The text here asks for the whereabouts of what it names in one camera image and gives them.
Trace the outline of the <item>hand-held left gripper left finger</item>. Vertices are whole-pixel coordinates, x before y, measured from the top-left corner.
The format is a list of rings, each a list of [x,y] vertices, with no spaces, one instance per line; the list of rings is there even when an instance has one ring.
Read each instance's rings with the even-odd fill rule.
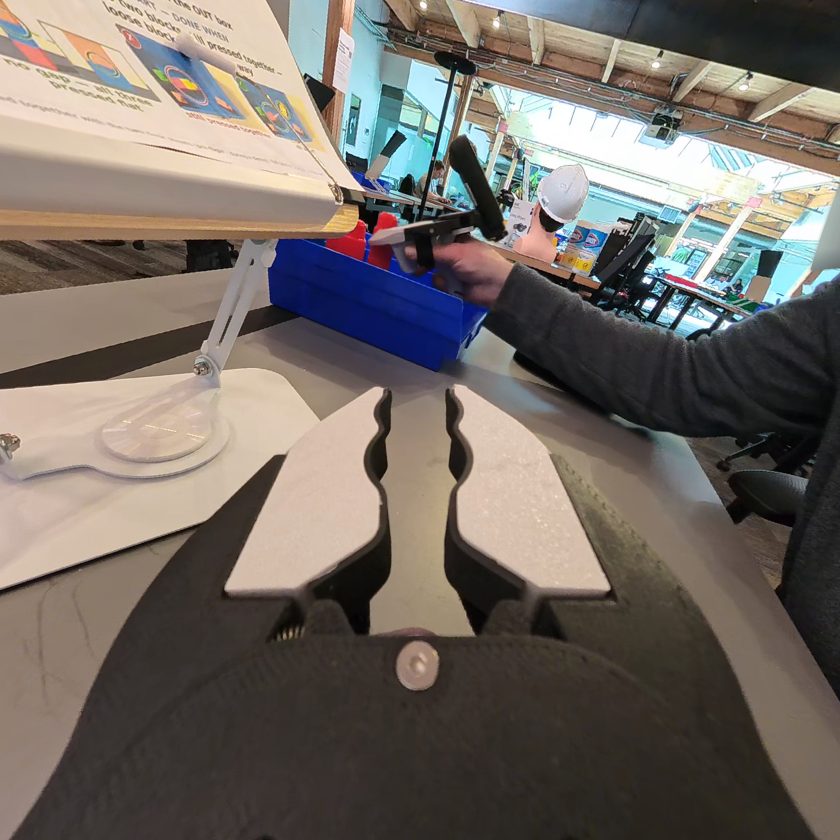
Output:
[[[227,578],[232,597],[371,599],[392,541],[382,478],[392,393],[373,387],[289,449]]]

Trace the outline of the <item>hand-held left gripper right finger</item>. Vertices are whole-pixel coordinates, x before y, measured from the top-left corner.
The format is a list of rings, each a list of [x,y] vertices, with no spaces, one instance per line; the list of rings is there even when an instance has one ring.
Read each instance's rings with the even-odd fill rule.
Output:
[[[468,601],[605,598],[612,587],[543,442],[467,386],[446,397],[454,588]]]

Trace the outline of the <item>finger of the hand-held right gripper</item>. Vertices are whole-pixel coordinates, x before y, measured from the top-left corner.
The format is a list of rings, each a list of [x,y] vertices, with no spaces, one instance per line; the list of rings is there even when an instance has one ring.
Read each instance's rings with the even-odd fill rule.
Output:
[[[371,247],[389,247],[405,273],[435,268],[434,249],[452,244],[475,228],[470,219],[432,219],[383,229],[371,237]]]

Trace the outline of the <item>person's right forearm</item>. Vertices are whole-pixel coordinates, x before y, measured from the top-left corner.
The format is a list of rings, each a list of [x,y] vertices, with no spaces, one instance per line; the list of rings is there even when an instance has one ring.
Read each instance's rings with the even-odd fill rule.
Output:
[[[606,412],[655,431],[806,436],[838,417],[838,280],[689,341],[519,266],[486,326]]]

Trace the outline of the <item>person's right hand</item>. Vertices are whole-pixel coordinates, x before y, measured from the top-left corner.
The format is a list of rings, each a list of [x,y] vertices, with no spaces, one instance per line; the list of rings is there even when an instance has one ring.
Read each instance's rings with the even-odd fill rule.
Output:
[[[434,287],[481,308],[492,308],[514,264],[489,244],[471,237],[436,245]]]

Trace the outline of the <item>long wooden work table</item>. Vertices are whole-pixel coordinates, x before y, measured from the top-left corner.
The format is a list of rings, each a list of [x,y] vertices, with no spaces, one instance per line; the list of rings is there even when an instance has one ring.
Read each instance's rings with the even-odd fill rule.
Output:
[[[422,200],[414,195],[407,195],[398,191],[386,193],[366,186],[361,188],[361,193],[364,196],[364,205],[368,211],[372,213],[389,212],[399,217],[407,214],[406,221],[409,223],[456,210],[454,205],[440,198],[429,197],[427,203],[423,206],[423,211],[421,211]]]
[[[757,305],[738,299],[729,301],[712,289],[687,280],[653,278],[643,305],[643,322],[677,333],[713,334],[743,322],[755,314]]]

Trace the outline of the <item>mannequin head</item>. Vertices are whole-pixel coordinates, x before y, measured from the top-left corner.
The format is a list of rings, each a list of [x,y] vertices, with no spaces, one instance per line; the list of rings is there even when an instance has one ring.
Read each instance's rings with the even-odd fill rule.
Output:
[[[511,249],[520,256],[552,264],[558,255],[556,234],[564,225],[565,222],[554,218],[536,203],[528,232],[518,238]]]

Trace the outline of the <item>white hard hat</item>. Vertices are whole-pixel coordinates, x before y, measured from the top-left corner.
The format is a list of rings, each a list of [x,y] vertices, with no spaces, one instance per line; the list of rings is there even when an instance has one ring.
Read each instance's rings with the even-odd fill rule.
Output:
[[[589,190],[590,182],[581,165],[561,165],[539,182],[538,203],[554,221],[565,224],[579,216]]]

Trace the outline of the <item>black floor lamp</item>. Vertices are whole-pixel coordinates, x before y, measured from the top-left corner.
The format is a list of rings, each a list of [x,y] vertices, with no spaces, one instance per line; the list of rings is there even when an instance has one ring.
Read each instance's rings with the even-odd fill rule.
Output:
[[[438,118],[438,127],[435,135],[433,151],[430,157],[430,162],[427,170],[426,182],[421,196],[421,202],[416,212],[416,221],[423,220],[425,208],[427,204],[429,190],[434,179],[434,165],[438,156],[438,150],[442,139],[443,131],[445,129],[445,121],[448,114],[449,103],[452,98],[453,89],[458,75],[464,77],[472,77],[475,74],[477,66],[470,61],[468,57],[459,56],[451,51],[437,51],[434,53],[435,62],[443,69],[448,71],[447,90],[444,96],[444,103]]]

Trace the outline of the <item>white adjustable stand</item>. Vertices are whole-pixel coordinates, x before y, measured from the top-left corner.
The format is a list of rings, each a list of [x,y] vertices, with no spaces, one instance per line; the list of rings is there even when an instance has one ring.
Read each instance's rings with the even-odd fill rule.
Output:
[[[78,434],[52,432],[24,445],[2,434],[2,474],[26,480],[73,469],[105,476],[157,480],[180,476],[215,459],[229,428],[217,410],[222,371],[249,313],[258,285],[276,256],[276,239],[248,239],[213,326],[185,379],[157,386],[141,401],[108,409],[100,423],[86,417]]]

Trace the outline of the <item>white paper notice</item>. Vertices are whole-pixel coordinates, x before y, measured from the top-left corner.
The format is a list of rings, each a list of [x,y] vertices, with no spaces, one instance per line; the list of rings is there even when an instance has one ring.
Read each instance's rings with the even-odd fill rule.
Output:
[[[346,95],[350,88],[354,51],[354,39],[343,28],[340,28],[333,63],[332,87],[343,95]]]

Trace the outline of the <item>ceiling projector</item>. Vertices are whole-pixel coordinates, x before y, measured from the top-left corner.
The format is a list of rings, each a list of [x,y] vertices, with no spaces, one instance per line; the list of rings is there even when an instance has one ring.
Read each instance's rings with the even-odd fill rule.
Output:
[[[638,142],[656,149],[666,149],[679,136],[684,113],[677,108],[659,108],[638,137]]]

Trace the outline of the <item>wooden document holder board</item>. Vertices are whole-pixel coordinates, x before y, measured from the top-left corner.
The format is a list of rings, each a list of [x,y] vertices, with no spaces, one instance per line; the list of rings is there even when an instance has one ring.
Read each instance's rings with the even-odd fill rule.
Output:
[[[279,175],[2,114],[2,239],[337,237],[361,188]]]

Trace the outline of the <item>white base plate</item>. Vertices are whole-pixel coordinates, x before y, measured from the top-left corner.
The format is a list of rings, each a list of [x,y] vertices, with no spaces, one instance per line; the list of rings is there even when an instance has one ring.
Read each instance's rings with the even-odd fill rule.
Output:
[[[179,476],[107,476],[68,469],[18,479],[44,440],[47,454],[82,457],[69,445],[94,441],[122,404],[139,403],[190,374],[41,385],[2,390],[2,432],[20,449],[2,465],[1,586],[6,590],[207,520],[269,458],[284,455],[319,422],[279,373],[233,369],[222,373],[218,433],[225,445],[209,462]]]

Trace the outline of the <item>wooden support post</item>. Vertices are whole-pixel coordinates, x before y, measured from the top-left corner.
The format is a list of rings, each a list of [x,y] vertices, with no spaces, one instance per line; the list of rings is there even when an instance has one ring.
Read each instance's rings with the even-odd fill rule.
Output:
[[[339,29],[352,36],[355,1],[329,1],[322,69],[322,82],[332,89],[333,63],[338,44]],[[335,143],[340,146],[343,131],[345,96],[335,91],[335,97],[324,112],[324,120]]]

